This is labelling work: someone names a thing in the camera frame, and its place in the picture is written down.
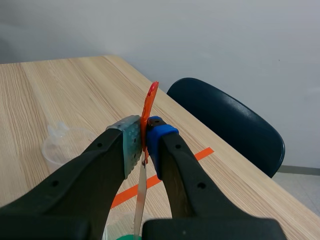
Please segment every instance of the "blue gripper pad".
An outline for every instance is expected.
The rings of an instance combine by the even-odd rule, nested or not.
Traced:
[[[127,179],[135,165],[137,165],[142,153],[140,116],[127,116],[106,129],[122,131],[124,178]]]

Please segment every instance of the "orange tape strip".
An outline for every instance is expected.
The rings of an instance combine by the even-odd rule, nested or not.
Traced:
[[[211,149],[211,147],[207,147],[206,149],[196,153],[194,156],[195,158],[199,161],[201,159],[204,159],[205,157],[209,156],[210,154],[213,154],[215,151],[213,151]],[[160,183],[161,180],[157,177],[157,175],[154,175],[152,177],[149,177],[146,180],[146,188],[151,188],[154,185]],[[134,196],[136,196],[138,194],[138,185],[134,185],[130,188],[128,188],[127,190],[124,190],[123,192],[120,192],[119,194],[117,194],[113,200],[113,203],[111,205],[111,208],[114,208],[122,203],[124,203],[125,201],[133,198]]]

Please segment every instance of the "wood grain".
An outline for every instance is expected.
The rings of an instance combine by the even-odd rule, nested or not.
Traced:
[[[41,154],[48,124],[63,121],[100,134],[126,116],[140,115],[151,84],[117,56],[3,64],[0,83],[1,206],[49,174]],[[151,114],[177,127],[194,153],[207,147],[215,151],[200,164],[238,207],[254,216],[277,219],[288,239],[320,239],[319,217],[161,90]],[[150,163],[147,176],[154,174]],[[137,184],[138,179],[136,167],[119,192]],[[135,204],[134,197],[115,209],[133,211]],[[145,210],[154,217],[171,216],[162,183],[148,189]]]

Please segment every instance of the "chair backrest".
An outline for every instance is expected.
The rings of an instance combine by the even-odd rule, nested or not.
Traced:
[[[284,141],[254,111],[195,78],[178,80],[167,94],[266,175],[277,172],[285,156]]]

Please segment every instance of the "clear plastic container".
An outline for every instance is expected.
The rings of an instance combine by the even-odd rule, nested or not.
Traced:
[[[42,145],[50,173],[79,156],[97,138],[93,132],[80,127],[67,127],[58,122],[57,129],[48,125],[49,136]]]
[[[150,219],[154,219],[154,217],[144,212],[142,216],[140,236],[142,235],[143,224]],[[134,239],[133,237],[134,220],[135,220],[134,211],[123,212],[123,211],[112,209],[109,212],[102,239],[103,240],[117,240],[117,239],[133,240]]]

